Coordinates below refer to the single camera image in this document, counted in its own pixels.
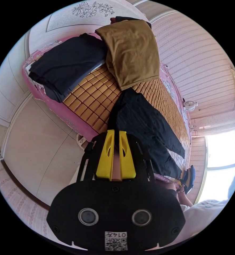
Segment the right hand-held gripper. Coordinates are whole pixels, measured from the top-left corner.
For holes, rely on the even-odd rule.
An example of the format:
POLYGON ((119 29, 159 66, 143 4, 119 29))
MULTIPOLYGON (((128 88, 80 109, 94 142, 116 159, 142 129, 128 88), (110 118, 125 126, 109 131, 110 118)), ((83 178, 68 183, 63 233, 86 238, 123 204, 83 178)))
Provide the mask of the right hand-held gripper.
POLYGON ((195 168, 193 165, 190 166, 190 168, 188 168, 183 176, 182 179, 180 179, 180 185, 181 186, 185 186, 186 188, 186 195, 193 189, 194 187, 194 180, 195 180, 195 168))

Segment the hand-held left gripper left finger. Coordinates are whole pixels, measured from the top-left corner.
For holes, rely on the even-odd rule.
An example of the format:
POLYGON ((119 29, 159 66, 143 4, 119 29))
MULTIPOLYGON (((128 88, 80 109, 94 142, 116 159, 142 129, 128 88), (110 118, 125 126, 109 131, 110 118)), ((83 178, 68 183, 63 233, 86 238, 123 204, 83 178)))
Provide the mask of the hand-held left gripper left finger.
POLYGON ((96 177, 100 179, 112 180, 112 168, 114 158, 114 141, 115 131, 108 130, 100 155, 98 167, 96 170, 96 177))

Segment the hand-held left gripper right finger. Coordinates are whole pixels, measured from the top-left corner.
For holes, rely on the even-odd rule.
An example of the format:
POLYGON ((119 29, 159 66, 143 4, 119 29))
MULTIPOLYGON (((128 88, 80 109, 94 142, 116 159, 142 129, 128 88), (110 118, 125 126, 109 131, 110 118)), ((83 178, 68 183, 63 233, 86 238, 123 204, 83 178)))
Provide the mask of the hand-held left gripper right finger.
POLYGON ((125 131, 119 131, 119 158, 121 178, 134 179, 136 177, 136 171, 127 138, 127 133, 125 131))

